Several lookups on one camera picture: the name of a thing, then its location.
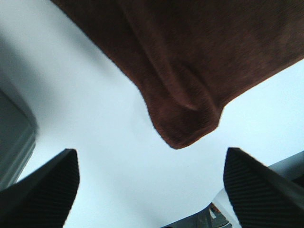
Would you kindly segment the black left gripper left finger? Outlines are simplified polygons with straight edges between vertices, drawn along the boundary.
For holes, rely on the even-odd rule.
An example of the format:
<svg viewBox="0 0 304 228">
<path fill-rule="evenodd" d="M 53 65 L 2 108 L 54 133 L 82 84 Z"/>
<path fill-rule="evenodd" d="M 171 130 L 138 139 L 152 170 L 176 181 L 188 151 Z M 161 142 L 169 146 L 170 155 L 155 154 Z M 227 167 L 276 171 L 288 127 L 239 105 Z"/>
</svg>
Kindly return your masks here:
<svg viewBox="0 0 304 228">
<path fill-rule="evenodd" d="M 0 192 L 2 228 L 61 228 L 79 187 L 77 151 L 65 149 Z"/>
</svg>

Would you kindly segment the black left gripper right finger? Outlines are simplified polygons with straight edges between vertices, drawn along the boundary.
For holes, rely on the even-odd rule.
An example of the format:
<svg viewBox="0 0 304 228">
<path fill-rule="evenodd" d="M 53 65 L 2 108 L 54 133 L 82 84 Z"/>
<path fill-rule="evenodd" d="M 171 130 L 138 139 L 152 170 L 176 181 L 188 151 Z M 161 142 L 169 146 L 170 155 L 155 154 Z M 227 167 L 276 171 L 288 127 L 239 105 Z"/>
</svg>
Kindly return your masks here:
<svg viewBox="0 0 304 228">
<path fill-rule="evenodd" d="M 223 182 L 243 228 L 304 226 L 304 156 L 269 168 L 240 148 L 228 148 Z"/>
</svg>

